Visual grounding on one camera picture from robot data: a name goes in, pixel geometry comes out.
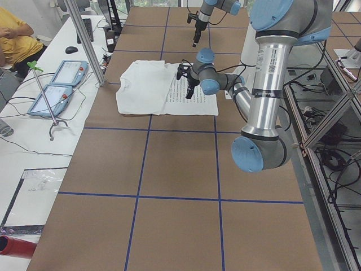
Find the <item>white cloth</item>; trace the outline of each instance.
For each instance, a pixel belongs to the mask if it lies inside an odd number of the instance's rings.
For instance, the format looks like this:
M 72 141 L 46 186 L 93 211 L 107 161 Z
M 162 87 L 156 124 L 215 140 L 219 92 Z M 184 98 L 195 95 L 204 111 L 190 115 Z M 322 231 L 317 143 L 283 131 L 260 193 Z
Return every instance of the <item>white cloth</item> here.
M 177 66 L 164 61 L 133 62 L 120 77 L 116 93 L 119 113 L 161 114 Z

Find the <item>green clip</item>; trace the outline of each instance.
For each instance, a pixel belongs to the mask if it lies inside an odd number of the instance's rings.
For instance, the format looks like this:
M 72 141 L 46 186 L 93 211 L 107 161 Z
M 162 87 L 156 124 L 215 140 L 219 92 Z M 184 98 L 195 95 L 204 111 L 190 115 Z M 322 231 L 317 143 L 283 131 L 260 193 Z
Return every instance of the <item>green clip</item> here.
M 30 69 L 33 69 L 33 70 L 35 70 L 35 71 L 38 70 L 38 71 L 44 72 L 42 69 L 40 69 L 40 68 L 38 68 L 38 67 L 35 67 L 36 64 L 38 64 L 38 63 L 36 62 L 36 60 L 34 60 L 33 62 L 28 62 L 27 64 L 28 64 L 28 66 L 30 67 Z

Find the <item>brown table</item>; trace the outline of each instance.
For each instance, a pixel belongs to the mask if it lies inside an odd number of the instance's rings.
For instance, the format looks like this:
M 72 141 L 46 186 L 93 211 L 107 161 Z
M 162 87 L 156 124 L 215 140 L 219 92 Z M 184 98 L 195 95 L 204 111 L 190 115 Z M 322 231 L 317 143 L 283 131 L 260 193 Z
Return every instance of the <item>brown table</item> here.
M 245 10 L 196 49 L 187 13 L 132 7 L 29 271 L 322 270 L 292 164 L 236 167 L 244 122 L 223 93 L 217 117 L 118 113 L 119 77 L 137 59 L 192 61 L 211 46 L 217 69 L 239 63 Z

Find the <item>dark pants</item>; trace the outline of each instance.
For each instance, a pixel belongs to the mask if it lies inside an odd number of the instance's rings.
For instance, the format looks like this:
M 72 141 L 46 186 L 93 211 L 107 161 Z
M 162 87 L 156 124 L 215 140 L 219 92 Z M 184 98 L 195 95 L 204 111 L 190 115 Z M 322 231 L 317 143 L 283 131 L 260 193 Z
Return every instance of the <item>dark pants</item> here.
M 28 62 L 38 60 L 40 58 L 40 56 L 44 53 L 46 48 L 47 47 L 45 45 L 43 45 L 43 48 L 40 51 L 38 51 L 37 53 L 35 53 L 35 54 L 31 55 L 31 56 L 28 56 L 23 61 L 21 61 L 19 63 L 16 63 L 14 65 L 14 68 L 17 71 L 17 74 L 18 74 L 19 77 L 25 78 L 28 75 L 28 72 L 29 72 Z

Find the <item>person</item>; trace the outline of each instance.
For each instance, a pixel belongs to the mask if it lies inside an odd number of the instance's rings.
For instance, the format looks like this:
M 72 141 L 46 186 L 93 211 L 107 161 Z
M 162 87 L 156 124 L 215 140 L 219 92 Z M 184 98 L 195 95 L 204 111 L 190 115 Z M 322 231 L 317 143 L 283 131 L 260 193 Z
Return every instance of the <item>person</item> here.
M 30 25 L 0 7 L 0 67 L 10 64 L 19 77 L 27 76 L 27 63 L 38 60 L 46 49 L 31 37 L 33 33 Z

